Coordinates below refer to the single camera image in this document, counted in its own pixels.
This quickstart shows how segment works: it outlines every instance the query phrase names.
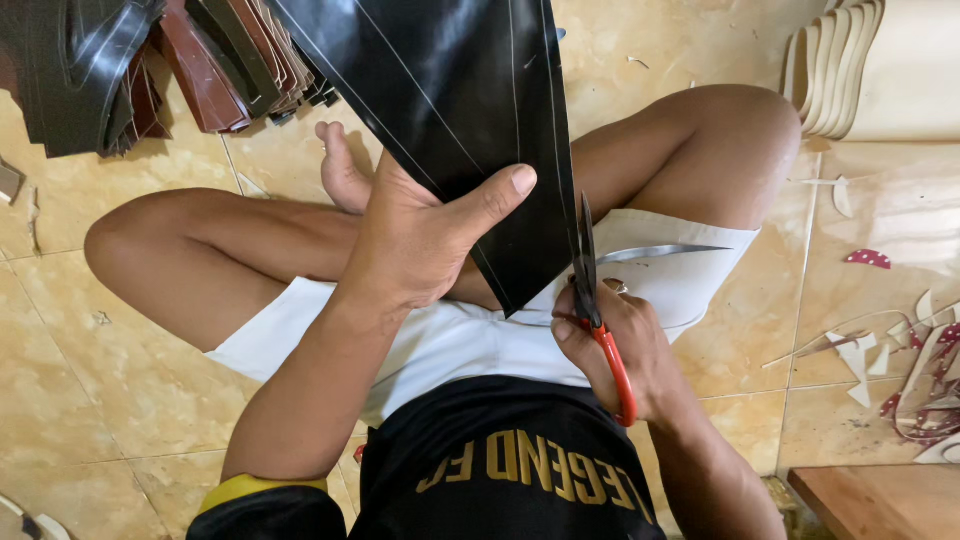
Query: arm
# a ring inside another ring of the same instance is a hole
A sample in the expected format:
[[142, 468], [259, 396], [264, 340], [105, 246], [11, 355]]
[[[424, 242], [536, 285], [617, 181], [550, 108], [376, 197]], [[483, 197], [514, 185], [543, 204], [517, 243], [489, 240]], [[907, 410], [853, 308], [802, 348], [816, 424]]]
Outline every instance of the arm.
[[223, 480], [322, 479], [337, 464], [376, 373], [411, 309], [450, 289], [469, 249], [533, 190], [508, 167], [442, 205], [384, 153], [344, 277], [297, 349], [253, 397]]
[[[650, 304], [605, 286], [597, 287], [597, 297], [627, 368], [639, 420], [649, 423], [663, 489], [684, 536], [785, 539], [782, 519], [763, 482], [710, 423]], [[619, 411], [606, 358], [588, 333], [567, 320], [572, 313], [573, 291], [568, 288], [557, 301], [554, 336], [566, 357], [587, 375], [604, 407]]]

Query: red scissors handle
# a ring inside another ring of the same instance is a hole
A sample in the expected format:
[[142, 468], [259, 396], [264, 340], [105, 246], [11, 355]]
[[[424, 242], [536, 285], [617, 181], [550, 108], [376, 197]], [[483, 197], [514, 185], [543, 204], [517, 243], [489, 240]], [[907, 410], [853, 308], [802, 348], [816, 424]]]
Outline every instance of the red scissors handle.
[[[583, 322], [589, 328], [589, 321]], [[613, 372], [613, 380], [616, 382], [616, 394], [620, 398], [622, 408], [620, 414], [614, 415], [614, 418], [620, 426], [629, 428], [636, 422], [636, 398], [630, 379], [627, 377], [627, 368], [624, 367], [623, 358], [620, 357], [620, 351], [616, 348], [613, 332], [607, 331], [607, 325], [601, 324], [600, 328], [592, 329], [592, 332], [593, 339], [600, 344], [607, 357], [607, 363], [610, 364], [610, 370]]]

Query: white shorts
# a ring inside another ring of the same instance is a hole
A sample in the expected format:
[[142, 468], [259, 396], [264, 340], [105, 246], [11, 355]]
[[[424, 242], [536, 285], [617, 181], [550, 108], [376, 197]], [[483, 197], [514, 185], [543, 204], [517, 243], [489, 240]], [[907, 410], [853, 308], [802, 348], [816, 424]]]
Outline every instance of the white shorts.
[[[721, 229], [653, 212], [615, 209], [594, 228], [596, 255], [663, 244], [730, 248], [605, 264], [599, 279], [617, 278], [650, 302], [672, 343], [700, 322], [710, 299], [758, 231]], [[557, 347], [550, 332], [554, 301], [572, 270], [561, 274], [510, 320], [503, 311], [440, 300], [415, 309], [400, 328], [360, 419], [377, 428], [394, 411], [452, 380], [509, 375], [570, 386], [587, 378]], [[336, 283], [296, 278], [269, 306], [210, 358], [266, 381], [283, 363], [330, 298]]]

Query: hand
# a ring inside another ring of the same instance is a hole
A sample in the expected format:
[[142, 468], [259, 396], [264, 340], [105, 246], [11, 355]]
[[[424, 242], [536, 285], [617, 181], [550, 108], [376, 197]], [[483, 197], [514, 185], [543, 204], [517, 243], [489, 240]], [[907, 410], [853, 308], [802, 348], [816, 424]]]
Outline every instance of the hand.
[[536, 184], [533, 167], [512, 165], [444, 205], [384, 152], [341, 286], [399, 308], [433, 304], [456, 282], [473, 244]]
[[[600, 404], [611, 413], [619, 413], [622, 407], [610, 364], [593, 336], [580, 327], [574, 313], [574, 294], [571, 285], [557, 299], [551, 325], [554, 338], [564, 355], [587, 376]], [[597, 308], [607, 331], [613, 333], [626, 367], [637, 419], [660, 422], [668, 404], [676, 397], [688, 399], [692, 390], [673, 357], [657, 314], [647, 301], [625, 293], [618, 295], [609, 286], [597, 287]]]

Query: scissors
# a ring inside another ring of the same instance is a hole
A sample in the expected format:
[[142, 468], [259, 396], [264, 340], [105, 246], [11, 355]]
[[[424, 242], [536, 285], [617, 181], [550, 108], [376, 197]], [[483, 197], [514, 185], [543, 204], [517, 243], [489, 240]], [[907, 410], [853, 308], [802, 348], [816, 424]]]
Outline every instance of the scissors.
[[[634, 390], [630, 385], [630, 379], [627, 378], [627, 370], [623, 366], [620, 351], [616, 348], [613, 333], [607, 331], [607, 327], [600, 317], [600, 311], [597, 309], [597, 258], [593, 249], [593, 218], [590, 216], [590, 205], [587, 202], [586, 193], [581, 194], [580, 201], [580, 245], [578, 246], [577, 257], [573, 259], [573, 281], [576, 288], [574, 308], [577, 318], [580, 319], [580, 326], [593, 335], [593, 339], [600, 344], [600, 348], [603, 349], [604, 355], [607, 357], [607, 363], [610, 365], [610, 369], [613, 371], [613, 379], [616, 381], [616, 393], [623, 407], [621, 412], [613, 417], [618, 424], [628, 428], [636, 422], [636, 399], [634, 398]], [[604, 264], [623, 262], [634, 258], [661, 257], [677, 253], [725, 249], [730, 248], [682, 244], [651, 246], [613, 252], [601, 257], [599, 262]]]

